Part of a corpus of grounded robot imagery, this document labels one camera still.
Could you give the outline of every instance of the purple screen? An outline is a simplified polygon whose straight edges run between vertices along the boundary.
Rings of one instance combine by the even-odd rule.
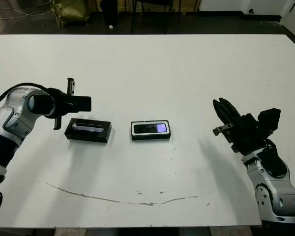
[[[166,125],[165,124],[157,124],[157,132],[166,132]]]

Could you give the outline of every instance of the scuff mark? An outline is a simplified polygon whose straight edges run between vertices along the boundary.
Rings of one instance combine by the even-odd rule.
[[[170,202],[173,202],[173,201],[184,200],[184,199],[188,199],[188,198],[198,198],[198,197],[199,196],[191,196],[191,197],[186,197],[186,198],[175,198],[175,199],[171,199],[171,200],[168,200],[168,201],[160,203],[160,204],[166,204],[166,203],[170,203]]]
[[[94,197],[94,196],[88,196],[88,195],[84,195],[84,194],[78,194],[78,193],[74,193],[74,192],[70,192],[68,190],[64,190],[62,188],[59,188],[59,187],[56,187],[56,186],[53,186],[52,184],[49,184],[46,182],[46,184],[48,184],[49,186],[53,187],[53,188],[57,188],[63,192],[66,192],[66,193],[69,193],[69,194],[73,194],[73,195],[76,195],[76,196],[81,196],[81,197],[86,197],[86,198],[93,198],[93,199],[98,199],[98,200],[103,200],[103,201],[108,201],[108,202],[113,202],[113,203],[120,203],[120,201],[115,201],[115,200],[111,200],[111,199],[107,199],[107,198],[98,198],[98,197]]]
[[[167,203],[174,202],[174,201],[179,201],[179,200],[186,200],[186,199],[190,199],[190,198],[204,197],[206,194],[212,192],[215,189],[215,188],[211,189],[211,190],[207,191],[206,193],[204,193],[203,195],[200,195],[200,196],[190,196],[190,197],[184,197],[184,198],[175,198],[175,199],[171,199],[171,200],[168,200],[168,201],[165,201],[165,202],[162,202],[162,203],[130,203],[130,202],[116,201],[116,200],[107,199],[107,198],[99,198],[99,197],[89,196],[89,195],[85,195],[85,194],[78,194],[78,193],[74,193],[74,192],[62,189],[60,187],[53,186],[50,183],[47,183],[47,182],[45,182],[45,183],[47,185],[49,185],[50,187],[56,188],[56,189],[58,189],[58,190],[60,190],[62,192],[69,193],[69,194],[76,195],[76,196],[80,196],[80,197],[103,200],[103,201],[108,201],[108,202],[112,202],[112,203],[122,203],[122,204],[131,204],[131,205],[146,205],[146,206],[149,206],[149,207],[153,207],[155,205],[163,205],[163,204],[167,204]]]
[[[147,206],[154,206],[157,203],[139,203],[140,205],[147,205]]]

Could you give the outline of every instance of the cable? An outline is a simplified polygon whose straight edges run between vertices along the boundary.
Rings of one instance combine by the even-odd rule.
[[[43,91],[49,93],[49,92],[48,92],[48,89],[45,88],[45,87],[42,86],[42,85],[38,85],[38,84],[35,84],[35,83],[21,83],[21,84],[17,84],[17,85],[15,85],[15,86],[9,88],[9,89],[6,90],[3,94],[1,94],[1,96],[0,96],[0,102],[5,98],[5,96],[7,96],[7,94],[8,94],[11,90],[13,90],[13,89],[15,89],[15,88],[18,88],[18,87],[21,87],[21,86],[32,86],[32,87],[39,88],[39,89],[41,89],[41,90],[43,90]]]
[[[32,12],[32,13],[25,13],[25,12],[22,12],[18,9],[15,9],[15,8],[1,8],[0,11],[5,11],[5,10],[12,10],[12,11],[16,11],[24,16],[19,16],[19,17],[11,17],[11,18],[1,18],[0,17],[0,20],[15,20],[15,19],[21,19],[21,18],[24,18],[24,17],[27,17],[27,16],[42,16],[42,15],[46,15],[48,13],[50,13],[51,11],[48,11],[48,12],[45,12],[45,8],[48,6],[49,4],[46,3],[46,4],[42,4],[40,5],[39,7],[37,8],[40,8],[40,7],[43,7],[42,10],[39,10],[39,11],[36,11],[36,12]]]

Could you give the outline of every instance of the green bag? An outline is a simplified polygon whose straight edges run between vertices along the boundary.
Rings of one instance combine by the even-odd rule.
[[[86,0],[50,0],[50,3],[60,27],[72,22],[87,23],[89,19],[90,10]]]

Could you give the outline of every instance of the white table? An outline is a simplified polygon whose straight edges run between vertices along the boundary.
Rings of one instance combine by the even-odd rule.
[[[295,45],[284,35],[0,36],[0,94],[21,82],[66,91],[67,77],[92,111],[59,131],[36,122],[0,185],[0,227],[260,224],[241,155],[212,133],[218,97],[255,118],[282,110],[271,139],[295,187]],[[109,143],[67,140],[73,117],[111,121]],[[169,120],[170,140],[132,142],[130,122],[153,119]]]

